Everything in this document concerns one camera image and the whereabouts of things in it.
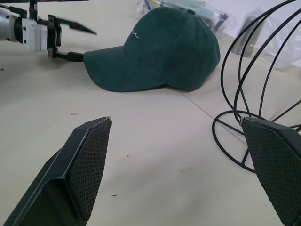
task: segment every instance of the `cylindrical metal object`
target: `cylindrical metal object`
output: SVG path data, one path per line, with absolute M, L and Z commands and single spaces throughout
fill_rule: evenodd
M 253 22 L 257 17 L 255 16 L 248 16 L 246 18 L 246 20 L 244 21 L 242 27 L 240 28 L 239 33 L 241 33 L 251 22 Z M 254 23 L 236 42 L 236 44 L 234 45 L 232 52 L 237 54 L 237 55 L 241 55 L 243 48 L 246 44 L 247 39 L 249 38 L 251 32 L 254 30 L 254 28 L 256 27 L 256 25 L 260 22 L 257 21 L 256 23 Z M 248 45 L 245 49 L 244 52 L 244 57 L 250 57 L 253 53 L 253 49 L 254 49 L 254 45 L 256 44 L 258 37 L 260 35 L 261 29 L 262 29 L 263 23 L 257 28 L 257 30 L 254 32 L 254 34 L 252 35 L 251 39 L 248 42 Z
M 14 31 L 15 20 L 16 16 L 0 10 L 0 41 L 17 41 Z

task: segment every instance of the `beige floor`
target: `beige floor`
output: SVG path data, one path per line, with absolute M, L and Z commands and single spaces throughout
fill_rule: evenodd
M 91 25 L 98 36 L 63 30 L 62 50 L 84 52 L 124 43 L 137 21 L 130 17 L 131 2 L 41 3 L 39 13 Z M 231 41 L 220 41 L 222 56 Z M 225 79 L 231 100 L 237 60 L 231 55 Z M 88 226 L 282 225 L 256 175 L 232 163 L 213 140 L 213 118 L 229 109 L 220 66 L 194 92 L 125 94 L 97 87 L 82 63 L 49 61 L 45 53 L 31 54 L 14 43 L 0 43 L 0 66 L 0 224 L 76 126 L 111 116 L 105 172 Z M 259 62 L 244 86 L 254 112 L 266 68 Z M 300 99 L 300 87 L 299 69 L 273 73 L 264 116 Z M 300 110 L 282 123 L 300 123 Z M 226 120 L 236 125 L 233 117 Z M 217 133 L 227 149 L 243 155 L 241 137 L 220 125 Z

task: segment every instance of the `transparent plastic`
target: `transparent plastic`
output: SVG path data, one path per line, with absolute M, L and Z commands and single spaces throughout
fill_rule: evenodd
M 257 8 L 256 10 L 250 12 L 246 15 L 245 18 L 248 16 L 260 16 L 264 13 L 263 10 Z M 261 34 L 255 43 L 255 48 L 260 48 L 265 40 L 281 25 L 282 23 L 277 19 L 269 16 L 263 22 L 263 28 L 261 30 Z M 294 27 L 293 25 L 287 24 L 278 34 L 271 40 L 271 42 L 266 46 L 263 52 L 260 54 L 259 58 L 264 60 L 268 63 L 272 63 L 277 52 L 279 51 L 281 45 L 283 44 L 284 40 L 287 38 L 288 34 L 292 31 Z M 290 39 L 284 45 L 281 53 L 277 61 L 275 62 L 274 68 L 285 68 L 291 65 L 292 63 L 301 59 L 301 31 L 300 29 L 296 29 L 295 32 L 292 34 Z
M 233 15 L 218 11 L 201 0 L 140 0 L 137 4 L 135 16 L 142 17 L 157 7 L 173 7 L 180 10 L 191 9 L 216 35 L 217 39 L 225 32 L 234 28 L 237 23 Z

